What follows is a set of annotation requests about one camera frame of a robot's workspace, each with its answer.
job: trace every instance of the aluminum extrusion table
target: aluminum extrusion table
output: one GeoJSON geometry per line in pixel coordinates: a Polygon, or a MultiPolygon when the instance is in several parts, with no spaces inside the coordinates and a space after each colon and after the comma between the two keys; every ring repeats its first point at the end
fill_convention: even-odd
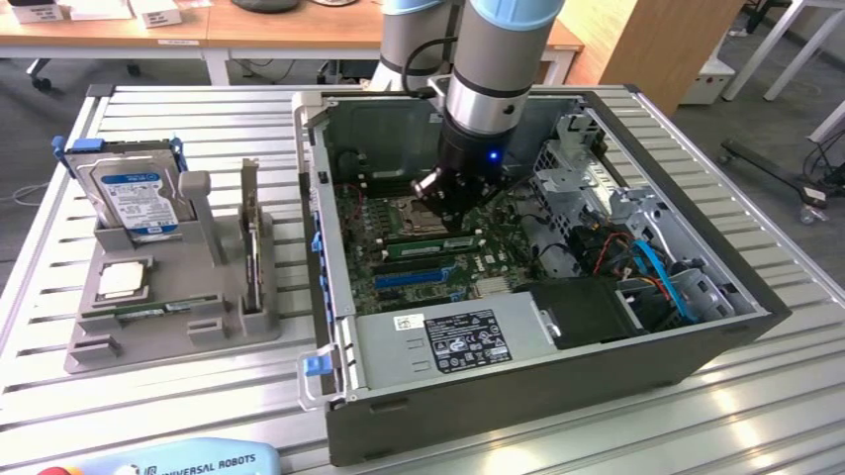
{"type": "MultiPolygon", "coordinates": [[[[202,356],[66,374],[94,214],[59,168],[0,299],[0,471],[33,474],[75,457],[206,435],[272,443],[286,473],[842,473],[843,290],[648,99],[621,87],[596,92],[794,309],[759,341],[675,387],[366,464],[330,466],[324,414],[304,412],[297,401],[296,358],[313,348],[314,332],[293,88],[118,87],[110,97],[86,99],[71,138],[177,133],[189,167],[213,173],[216,214],[236,213],[241,160],[260,158],[284,336],[202,356]]],[[[46,142],[43,159],[49,155],[46,142]]],[[[644,179],[613,144],[609,157],[629,181],[644,179]]]]}

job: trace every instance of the motherboard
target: motherboard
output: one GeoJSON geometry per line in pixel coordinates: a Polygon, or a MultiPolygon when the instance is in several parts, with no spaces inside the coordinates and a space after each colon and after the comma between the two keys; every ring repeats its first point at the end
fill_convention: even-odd
{"type": "Polygon", "coordinates": [[[451,233],[410,188],[385,196],[373,185],[336,185],[360,314],[480,299],[545,278],[517,211],[528,187],[473,210],[451,233]]]}

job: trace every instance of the gray carpet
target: gray carpet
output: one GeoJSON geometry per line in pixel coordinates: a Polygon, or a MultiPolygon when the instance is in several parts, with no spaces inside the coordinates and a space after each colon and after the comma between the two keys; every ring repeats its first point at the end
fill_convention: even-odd
{"type": "MultiPolygon", "coordinates": [[[[723,59],[740,68],[767,33],[768,29],[760,27],[755,36],[731,39],[723,59]]],[[[798,51],[799,46],[780,42],[732,103],[720,101],[708,107],[681,108],[676,113],[675,121],[710,156],[719,155],[720,143],[731,137],[744,141],[788,169],[800,171],[803,158],[812,149],[804,137],[845,99],[845,72],[815,59],[782,98],[774,103],[767,102],[763,95],[798,51]]],[[[55,167],[51,137],[70,131],[90,83],[208,84],[201,61],[145,60],[139,63],[144,75],[135,78],[127,74],[122,61],[57,60],[45,70],[45,76],[54,81],[58,91],[46,95],[33,88],[25,74],[29,62],[0,60],[0,132],[5,138],[0,197],[11,195],[22,186],[50,179],[55,167]]],[[[270,67],[257,69],[268,71],[272,78],[280,78],[288,66],[288,61],[277,61],[270,67]]],[[[282,83],[313,84],[318,67],[320,61],[298,61],[282,83]]],[[[230,72],[234,84],[265,83],[258,77],[242,78],[236,64],[230,64],[230,72]]],[[[843,160],[842,145],[832,155],[836,160],[843,160]]],[[[839,234],[845,226],[845,200],[834,203],[828,223],[807,227],[798,220],[799,202],[787,187],[746,163],[735,161],[726,170],[822,267],[844,284],[845,250],[839,245],[839,234]]],[[[0,289],[6,286],[35,210],[0,201],[0,289]]]]}

